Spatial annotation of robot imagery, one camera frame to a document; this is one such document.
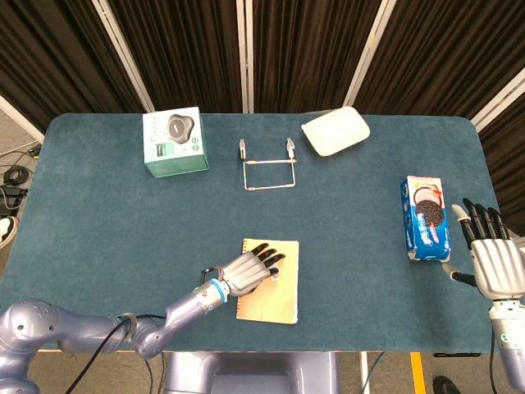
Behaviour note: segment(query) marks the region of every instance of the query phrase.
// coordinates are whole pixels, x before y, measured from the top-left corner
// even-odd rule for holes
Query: black fingertip
[[[268,257],[270,257],[272,254],[276,253],[277,250],[275,249],[268,249],[268,250],[265,250],[264,252],[262,252],[259,256],[259,260],[263,261],[265,259],[267,259]]]
[[[253,254],[259,254],[262,250],[265,250],[268,247],[267,243],[261,244],[252,250]]]
[[[495,240],[498,237],[498,234],[495,231],[494,221],[492,220],[489,211],[481,204],[476,204],[476,210],[479,212],[482,220],[483,229],[485,233],[488,234],[489,238]]]
[[[478,240],[485,240],[487,238],[485,226],[483,225],[482,218],[476,209],[476,205],[470,199],[463,199],[463,204],[465,204],[465,207],[468,209],[468,214],[470,215],[476,238]]]
[[[490,207],[489,214],[491,215],[492,220],[494,221],[496,230],[499,232],[499,238],[501,238],[502,240],[509,240],[509,231],[507,230],[507,226],[505,226],[505,224],[503,223],[503,218],[501,217],[500,213],[494,208]]]
[[[275,264],[279,260],[282,260],[284,257],[286,257],[284,254],[278,254],[277,256],[273,256],[269,258],[268,260],[266,260],[264,262],[264,265],[266,268],[271,267],[273,264]]]
[[[203,285],[204,282],[206,281],[206,274],[207,273],[210,273],[212,271],[215,271],[217,268],[215,267],[210,267],[210,268],[205,268],[203,269],[201,272],[200,272],[200,284]]]
[[[452,273],[452,279],[472,287],[477,287],[476,278],[473,275],[469,275],[468,273]]]

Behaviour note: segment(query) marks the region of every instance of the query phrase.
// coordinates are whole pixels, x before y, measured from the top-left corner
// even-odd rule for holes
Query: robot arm
[[[470,250],[474,275],[460,273],[449,263],[443,269],[451,279],[478,288],[492,300],[489,311],[495,341],[512,388],[525,392],[525,271],[518,247],[510,239],[500,214],[463,199],[468,214],[452,205]]]
[[[215,268],[219,278],[203,283],[169,305],[161,327],[145,316],[86,316],[42,300],[16,302],[0,316],[0,394],[39,393],[38,387],[27,380],[27,369],[38,349],[49,342],[56,341],[65,352],[93,353],[116,329],[102,353],[112,353],[127,341],[140,357],[155,357],[178,332],[225,303],[228,295],[247,294],[277,274],[277,268],[271,266],[285,256],[273,255],[276,250],[264,251],[267,247],[268,244],[262,244],[226,266]]]

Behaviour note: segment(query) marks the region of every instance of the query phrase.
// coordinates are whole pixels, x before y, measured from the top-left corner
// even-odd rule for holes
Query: oreo cookie package
[[[407,176],[401,183],[401,203],[410,259],[448,261],[449,228],[441,179]]]

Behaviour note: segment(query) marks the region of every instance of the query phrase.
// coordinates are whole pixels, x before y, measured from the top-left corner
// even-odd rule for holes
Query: white container lid
[[[320,156],[330,156],[370,135],[367,123],[352,107],[336,109],[301,128]]]

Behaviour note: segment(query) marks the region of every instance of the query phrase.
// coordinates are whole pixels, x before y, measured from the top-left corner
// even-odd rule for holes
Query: black curtain
[[[525,236],[525,94],[480,132],[501,213]]]
[[[242,112],[235,0],[111,0],[155,109]]]
[[[380,0],[254,0],[256,112],[343,104]]]
[[[0,2],[0,94],[37,128],[64,112],[143,112],[90,0]]]
[[[354,106],[472,118],[524,67],[524,1],[398,0]]]

